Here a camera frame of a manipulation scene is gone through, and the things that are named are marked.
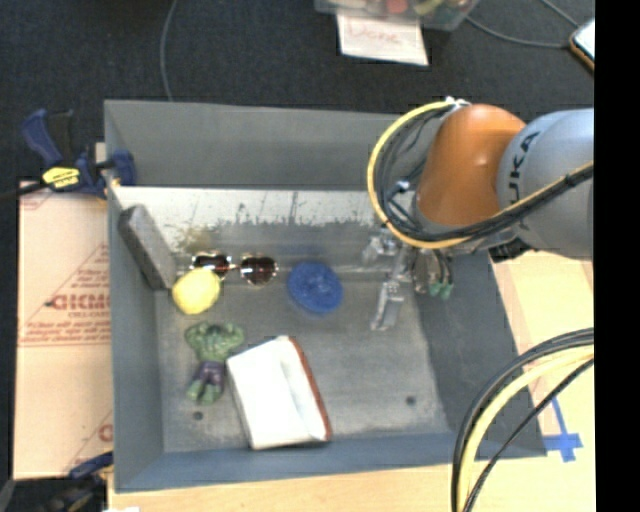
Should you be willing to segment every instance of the yellow cable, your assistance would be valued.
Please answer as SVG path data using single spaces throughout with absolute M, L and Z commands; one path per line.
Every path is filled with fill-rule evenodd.
M 389 229 L 389 231 L 391 231 L 391 233 L 393 233 L 397 238 L 399 238 L 401 241 L 413 247 L 418 247 L 420 249 L 442 249 L 445 247 L 452 247 L 454 245 L 458 245 L 458 244 L 461 244 L 462 242 L 469 240 L 469 238 L 471 237 L 466 236 L 466 237 L 459 237 L 459 238 L 450 238 L 447 240 L 439 240 L 437 242 L 428 242 L 425 240 L 417 240 L 415 238 L 411 238 L 410 236 L 401 232 L 398 228 L 396 228 L 392 224 L 391 220 L 389 219 L 385 211 L 380 206 L 380 203 L 378 202 L 378 195 L 376 193 L 376 187 L 375 187 L 376 162 L 378 160 L 378 156 L 382 152 L 382 149 L 387 144 L 387 142 L 395 135 L 395 132 L 398 131 L 398 129 L 401 128 L 402 125 L 404 125 L 407 121 L 410 121 L 414 117 L 422 115 L 425 112 L 429 112 L 431 110 L 444 109 L 456 104 L 458 104 L 456 101 L 448 99 L 445 101 L 437 101 L 434 103 L 429 103 L 427 105 L 423 105 L 422 107 L 418 107 L 414 110 L 407 112 L 405 115 L 397 119 L 393 124 L 391 124 L 391 126 L 389 126 L 389 128 L 387 128 L 384 131 L 384 133 L 380 136 L 380 138 L 378 139 L 378 142 L 374 146 L 373 151 L 371 152 L 371 156 L 369 157 L 369 164 L 367 166 L 367 191 L 369 192 L 369 200 L 371 201 L 371 204 L 373 206 L 374 211 L 376 212 L 376 215 L 384 223 L 384 225 Z M 585 165 L 577 169 L 574 169 L 573 171 L 568 173 L 567 176 L 571 177 L 571 176 L 577 175 L 580 172 L 582 172 L 584 169 L 592 165 L 593 165 L 593 161 L 590 161 Z M 516 203 L 511 204 L 507 208 L 504 208 L 503 210 L 489 217 L 489 219 L 493 219 L 499 215 L 503 215 L 510 211 L 513 211 L 514 209 L 520 207 L 523 203 L 531 201 L 535 199 L 537 196 L 544 194 L 548 189 L 560 184 L 564 180 L 565 180 L 565 176 L 557 179 L 553 183 L 550 183 L 546 187 L 541 188 L 537 192 L 530 194 L 529 196 L 521 199 L 520 201 L 517 201 Z
M 494 421 L 496 415 L 521 389 L 529 385 L 542 375 L 576 363 L 587 361 L 593 358 L 594 347 L 578 347 L 568 349 L 561 355 L 556 355 L 551 360 L 545 360 L 533 367 L 531 370 L 523 373 L 517 379 L 505 386 L 502 391 L 494 398 L 494 400 L 484 409 L 482 415 L 478 418 L 472 433 L 469 435 L 465 445 L 464 452 L 460 462 L 460 478 L 458 480 L 458 512 L 460 512 L 469 497 L 472 490 L 471 485 L 471 469 L 475 460 L 478 447 L 484 437 L 489 425 Z

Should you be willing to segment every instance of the sunglasses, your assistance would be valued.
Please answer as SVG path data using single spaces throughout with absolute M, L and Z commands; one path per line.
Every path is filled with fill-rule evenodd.
M 191 258 L 190 268 L 206 268 L 220 279 L 224 279 L 231 270 L 240 270 L 240 275 L 256 286 L 267 284 L 278 274 L 278 264 L 268 256 L 247 254 L 240 264 L 233 264 L 230 256 L 218 251 L 197 253 Z

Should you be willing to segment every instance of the yellow ball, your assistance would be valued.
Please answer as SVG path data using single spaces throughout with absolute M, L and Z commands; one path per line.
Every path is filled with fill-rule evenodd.
M 206 268 L 195 268 L 180 277 L 171 296 L 186 315 L 197 315 L 213 306 L 220 296 L 220 278 Z

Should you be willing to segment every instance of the cardboard sheet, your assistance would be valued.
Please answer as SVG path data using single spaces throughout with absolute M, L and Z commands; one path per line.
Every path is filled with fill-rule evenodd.
M 112 447 L 106 202 L 20 200 L 15 479 L 65 475 Z

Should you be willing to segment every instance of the blue tape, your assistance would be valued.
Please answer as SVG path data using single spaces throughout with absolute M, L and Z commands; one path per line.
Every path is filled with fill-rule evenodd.
M 564 422 L 557 398 L 551 400 L 551 405 L 553 405 L 553 410 L 560 425 L 560 434 L 542 436 L 542 442 L 547 450 L 558 450 L 562 456 L 562 462 L 573 462 L 576 460 L 574 450 L 582 448 L 582 441 L 578 434 L 569 434 L 567 431 L 567 425 Z

